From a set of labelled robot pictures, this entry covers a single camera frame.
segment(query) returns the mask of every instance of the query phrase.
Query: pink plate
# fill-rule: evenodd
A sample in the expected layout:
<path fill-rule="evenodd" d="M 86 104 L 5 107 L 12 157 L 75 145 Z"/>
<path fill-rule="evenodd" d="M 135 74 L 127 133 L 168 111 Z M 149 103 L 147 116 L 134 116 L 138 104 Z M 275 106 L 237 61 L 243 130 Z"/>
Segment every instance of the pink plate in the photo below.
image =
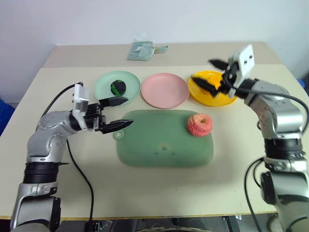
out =
<path fill-rule="evenodd" d="M 170 109 L 187 100 L 189 87 L 181 77 L 162 72 L 148 77 L 143 82 L 141 94 L 150 105 Z"/>

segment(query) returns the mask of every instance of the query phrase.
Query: plate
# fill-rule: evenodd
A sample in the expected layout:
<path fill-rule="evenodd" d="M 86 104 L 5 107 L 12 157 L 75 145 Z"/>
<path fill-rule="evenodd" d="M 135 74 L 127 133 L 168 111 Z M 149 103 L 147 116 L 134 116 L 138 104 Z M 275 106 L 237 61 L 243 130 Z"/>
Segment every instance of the plate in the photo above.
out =
<path fill-rule="evenodd" d="M 141 94 L 148 104 L 160 109 L 171 109 L 187 100 L 189 88 L 181 77 L 162 72 L 143 82 Z"/>
<path fill-rule="evenodd" d="M 94 86 L 93 94 L 97 100 L 115 97 L 111 91 L 111 84 L 116 80 L 122 80 L 126 84 L 126 92 L 122 97 L 128 98 L 123 104 L 134 100 L 140 92 L 140 80 L 127 71 L 112 71 L 100 77 Z"/>
<path fill-rule="evenodd" d="M 216 71 L 201 71 L 193 74 L 191 77 L 199 77 L 201 79 L 207 80 L 210 84 L 214 85 L 216 89 L 220 86 L 222 73 Z M 224 106 L 233 103 L 237 97 L 229 98 L 223 93 L 218 93 L 214 98 L 207 90 L 202 89 L 198 86 L 192 78 L 188 81 L 188 86 L 190 94 L 198 102 L 207 106 Z"/>

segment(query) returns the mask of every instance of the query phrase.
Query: blue object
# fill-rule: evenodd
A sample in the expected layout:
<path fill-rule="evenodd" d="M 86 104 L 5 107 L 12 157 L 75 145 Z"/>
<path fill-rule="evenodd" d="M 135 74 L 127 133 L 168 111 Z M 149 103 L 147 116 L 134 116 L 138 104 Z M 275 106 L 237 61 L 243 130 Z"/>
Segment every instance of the blue object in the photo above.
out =
<path fill-rule="evenodd" d="M 300 83 L 300 85 L 302 86 L 302 88 L 305 88 L 305 82 L 301 79 L 297 79 L 297 80 Z"/>
<path fill-rule="evenodd" d="M 14 110 L 15 109 L 13 107 L 0 99 L 0 135 L 8 124 Z"/>

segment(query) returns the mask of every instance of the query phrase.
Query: white wall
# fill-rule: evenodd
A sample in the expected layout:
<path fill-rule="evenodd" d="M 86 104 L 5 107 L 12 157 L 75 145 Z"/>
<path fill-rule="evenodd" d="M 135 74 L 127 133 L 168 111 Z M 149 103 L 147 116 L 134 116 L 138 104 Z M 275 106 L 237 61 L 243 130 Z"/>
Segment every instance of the white wall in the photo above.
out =
<path fill-rule="evenodd" d="M 0 0 L 0 97 L 19 101 L 54 44 L 263 41 L 301 77 L 308 0 Z"/>

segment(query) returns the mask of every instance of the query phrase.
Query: mint green plate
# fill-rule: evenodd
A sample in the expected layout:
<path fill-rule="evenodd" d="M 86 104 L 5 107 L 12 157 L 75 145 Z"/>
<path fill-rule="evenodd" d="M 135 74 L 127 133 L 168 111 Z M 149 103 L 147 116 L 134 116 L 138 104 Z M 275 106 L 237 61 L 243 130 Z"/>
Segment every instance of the mint green plate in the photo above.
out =
<path fill-rule="evenodd" d="M 140 93 L 140 80 L 136 75 L 127 71 L 112 71 L 104 74 L 96 81 L 93 94 L 97 100 L 115 97 L 111 92 L 111 84 L 115 80 L 122 80 L 126 84 L 126 92 L 122 97 L 128 98 L 128 101 L 123 104 L 134 100 Z"/>
<path fill-rule="evenodd" d="M 197 114 L 188 110 L 135 110 L 124 119 L 134 122 L 114 132 L 119 159 L 140 167 L 197 167 L 213 156 L 211 133 L 194 137 L 187 121 Z"/>

